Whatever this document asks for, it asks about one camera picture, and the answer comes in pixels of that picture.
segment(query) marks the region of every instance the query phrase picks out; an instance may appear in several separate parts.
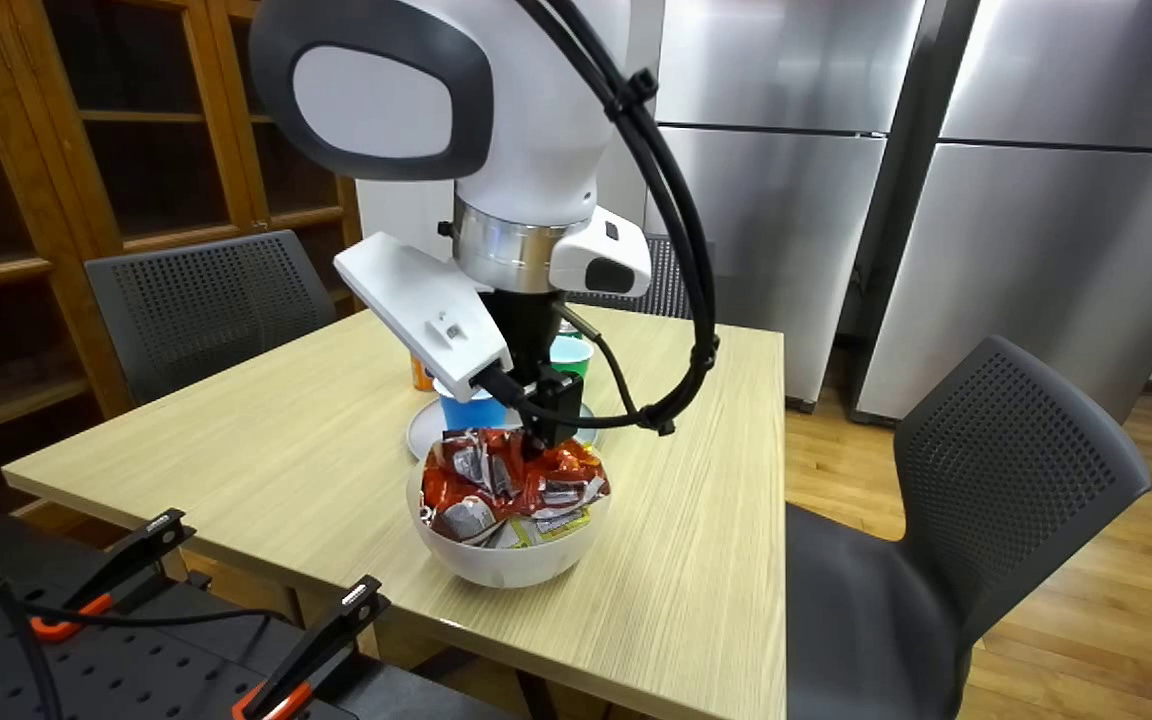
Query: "wooden table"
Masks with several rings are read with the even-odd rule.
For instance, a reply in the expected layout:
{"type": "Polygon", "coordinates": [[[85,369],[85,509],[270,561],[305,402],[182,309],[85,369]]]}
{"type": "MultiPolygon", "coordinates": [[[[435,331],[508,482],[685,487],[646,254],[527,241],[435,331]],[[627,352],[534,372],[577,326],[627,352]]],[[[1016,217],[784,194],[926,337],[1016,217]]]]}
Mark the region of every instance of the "wooden table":
{"type": "MultiPolygon", "coordinates": [[[[685,369],[685,318],[586,311],[641,401],[685,369]]],[[[4,469],[9,482],[135,522],[182,509],[197,540],[290,582],[371,571],[440,640],[652,716],[784,716],[784,339],[719,326],[676,435],[602,432],[610,512],[559,578],[446,575],[404,512],[404,432],[433,401],[363,311],[4,469]]],[[[592,406],[621,406],[592,362],[592,406]]]]}

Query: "floor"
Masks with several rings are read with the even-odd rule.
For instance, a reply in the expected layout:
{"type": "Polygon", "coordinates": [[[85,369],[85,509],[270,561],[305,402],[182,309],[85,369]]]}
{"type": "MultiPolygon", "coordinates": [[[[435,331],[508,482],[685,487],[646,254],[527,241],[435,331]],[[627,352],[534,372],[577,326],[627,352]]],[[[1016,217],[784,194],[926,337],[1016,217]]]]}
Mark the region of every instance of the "floor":
{"type": "MultiPolygon", "coordinates": [[[[1152,396],[1138,401],[1128,432],[1152,469],[1152,396]]],[[[784,495],[876,534],[900,534],[893,432],[846,422],[835,401],[810,414],[786,412],[784,495]]],[[[201,554],[190,563],[231,599],[286,609],[286,597],[264,578],[201,554]]],[[[429,648],[414,640],[392,652],[420,659],[429,648]]],[[[508,667],[470,663],[446,684],[524,716],[508,667]]],[[[631,716],[564,689],[555,705],[573,720],[631,716]]],[[[965,716],[1152,716],[1152,490],[979,640],[965,716]]]]}

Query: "black cable tie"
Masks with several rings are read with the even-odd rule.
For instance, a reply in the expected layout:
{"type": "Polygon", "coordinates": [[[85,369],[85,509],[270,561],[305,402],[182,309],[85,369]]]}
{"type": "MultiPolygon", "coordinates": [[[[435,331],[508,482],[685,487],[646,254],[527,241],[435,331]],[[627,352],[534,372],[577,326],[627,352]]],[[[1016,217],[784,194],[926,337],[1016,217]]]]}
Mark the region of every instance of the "black cable tie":
{"type": "Polygon", "coordinates": [[[664,402],[646,402],[641,406],[641,426],[652,426],[654,435],[671,435],[676,432],[676,412],[664,402]]]}
{"type": "Polygon", "coordinates": [[[621,104],[621,98],[610,104],[610,98],[606,98],[606,104],[602,104],[602,114],[606,114],[610,123],[621,123],[621,118],[627,118],[627,106],[631,106],[631,104],[621,104]]]}
{"type": "Polygon", "coordinates": [[[627,93],[631,93],[634,104],[646,104],[661,93],[652,69],[631,70],[627,77],[627,93]]]}
{"type": "Polygon", "coordinates": [[[713,362],[719,358],[719,337],[690,345],[690,362],[713,372],[713,362]]]}

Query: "wooden floor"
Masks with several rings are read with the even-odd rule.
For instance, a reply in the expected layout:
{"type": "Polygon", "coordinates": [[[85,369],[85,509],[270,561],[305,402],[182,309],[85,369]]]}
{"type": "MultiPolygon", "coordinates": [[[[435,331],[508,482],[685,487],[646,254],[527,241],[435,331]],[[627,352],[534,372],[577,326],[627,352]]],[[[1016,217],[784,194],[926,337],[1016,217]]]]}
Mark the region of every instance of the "wooden floor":
{"type": "MultiPolygon", "coordinates": [[[[1128,432],[1152,469],[1152,396],[1128,432]]],[[[900,534],[893,432],[825,402],[786,414],[784,456],[786,499],[900,534]]],[[[965,716],[1152,716],[1152,490],[979,640],[965,716]]]]}

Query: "wooden cabinet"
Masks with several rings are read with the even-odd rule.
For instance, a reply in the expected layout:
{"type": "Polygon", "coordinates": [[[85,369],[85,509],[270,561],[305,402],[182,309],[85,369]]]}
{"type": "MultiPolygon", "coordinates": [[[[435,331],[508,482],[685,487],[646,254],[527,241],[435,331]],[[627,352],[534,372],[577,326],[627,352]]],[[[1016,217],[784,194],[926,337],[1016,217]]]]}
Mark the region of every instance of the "wooden cabinet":
{"type": "Polygon", "coordinates": [[[252,0],[0,4],[0,426],[126,406],[85,260],[295,226],[332,251],[350,185],[307,162],[247,93],[252,0]]]}

